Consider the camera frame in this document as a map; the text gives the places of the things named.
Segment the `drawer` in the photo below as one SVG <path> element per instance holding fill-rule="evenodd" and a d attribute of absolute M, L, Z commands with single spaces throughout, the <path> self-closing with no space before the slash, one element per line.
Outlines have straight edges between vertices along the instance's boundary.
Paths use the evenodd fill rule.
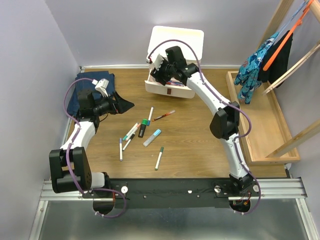
<path fill-rule="evenodd" d="M 162 85 L 155 81 L 155 78 L 148 74 L 147 80 L 144 81 L 145 90 L 149 93 L 192 99 L 195 96 L 195 92 L 189 87 L 184 86 L 174 78 L 171 79 L 166 85 Z"/>

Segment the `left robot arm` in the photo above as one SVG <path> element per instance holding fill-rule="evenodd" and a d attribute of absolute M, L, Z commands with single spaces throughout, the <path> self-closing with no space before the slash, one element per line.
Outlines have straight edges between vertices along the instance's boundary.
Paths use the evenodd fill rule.
<path fill-rule="evenodd" d="M 111 191 L 109 176 L 106 172 L 91 171 L 86 149 L 97 133 L 100 116 L 123 114 L 135 105 L 116 91 L 94 99 L 93 91 L 88 88 L 77 93 L 77 100 L 79 108 L 72 134 L 59 149 L 49 153 L 52 188 L 55 193 L 93 189 L 104 198 Z"/>

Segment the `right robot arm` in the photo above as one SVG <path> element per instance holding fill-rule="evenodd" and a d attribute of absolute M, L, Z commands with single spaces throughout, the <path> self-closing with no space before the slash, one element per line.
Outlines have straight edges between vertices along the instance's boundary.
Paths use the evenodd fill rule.
<path fill-rule="evenodd" d="M 166 56 L 150 53 L 146 61 L 151 66 L 151 76 L 165 85 L 172 78 L 193 90 L 207 105 L 213 115 L 209 129 L 219 139 L 226 152 L 229 164 L 230 191 L 241 196 L 247 192 L 254 179 L 245 162 L 240 146 L 240 106 L 223 97 L 206 80 L 200 63 L 187 63 L 179 46 L 165 51 Z"/>

